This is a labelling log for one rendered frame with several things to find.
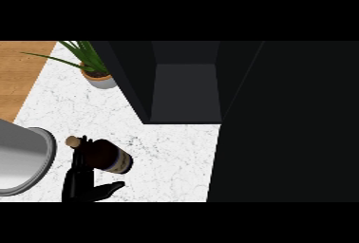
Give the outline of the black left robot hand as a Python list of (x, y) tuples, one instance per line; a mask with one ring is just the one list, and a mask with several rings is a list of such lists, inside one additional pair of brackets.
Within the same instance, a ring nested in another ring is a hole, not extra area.
[(76, 164), (78, 161), (79, 156), (72, 149), (72, 161), (65, 176), (62, 201), (96, 202), (112, 196), (112, 194), (124, 187), (124, 182), (115, 181), (94, 186), (94, 169), (81, 168)]

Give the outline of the dark brown wine bottle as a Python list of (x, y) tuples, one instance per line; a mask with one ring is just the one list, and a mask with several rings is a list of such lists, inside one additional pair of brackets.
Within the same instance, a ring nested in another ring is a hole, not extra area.
[(76, 164), (81, 168), (121, 175), (130, 171), (133, 157), (109, 140), (90, 140), (85, 136), (81, 138), (69, 136), (66, 146), (79, 156)]

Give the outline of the dark grey cabinet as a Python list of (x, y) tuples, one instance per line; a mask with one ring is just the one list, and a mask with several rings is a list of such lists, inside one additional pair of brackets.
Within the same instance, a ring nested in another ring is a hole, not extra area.
[(93, 41), (143, 124), (220, 124), (261, 41)]

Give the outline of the grey rounded sink basin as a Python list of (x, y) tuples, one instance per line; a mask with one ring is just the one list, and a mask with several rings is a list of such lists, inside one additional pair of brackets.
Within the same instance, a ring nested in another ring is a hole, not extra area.
[(51, 133), (0, 119), (0, 196), (29, 190), (44, 177), (56, 157)]

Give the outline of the green potted plant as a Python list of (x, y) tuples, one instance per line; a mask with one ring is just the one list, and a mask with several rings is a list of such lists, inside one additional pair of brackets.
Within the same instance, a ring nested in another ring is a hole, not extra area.
[(60, 45), (71, 52), (78, 59), (79, 64), (72, 63), (63, 59), (26, 52), (26, 55), (47, 58), (79, 69), (81, 75), (88, 81), (90, 85), (99, 89), (110, 89), (116, 86), (110, 72), (105, 66), (103, 61), (96, 53), (93, 45), (88, 41), (60, 41)]

